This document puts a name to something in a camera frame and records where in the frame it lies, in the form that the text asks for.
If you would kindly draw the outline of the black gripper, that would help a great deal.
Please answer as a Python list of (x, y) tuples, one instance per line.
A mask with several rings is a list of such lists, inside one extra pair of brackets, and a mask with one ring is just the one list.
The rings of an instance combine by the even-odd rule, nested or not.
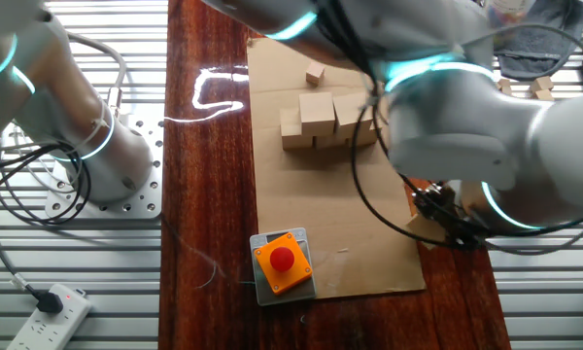
[(431, 217), (447, 230), (447, 243), (452, 249), (475, 251), (483, 247), (479, 231), (467, 225), (461, 216), (452, 188), (442, 182), (430, 182), (429, 187), (413, 191), (412, 197), (419, 214)]

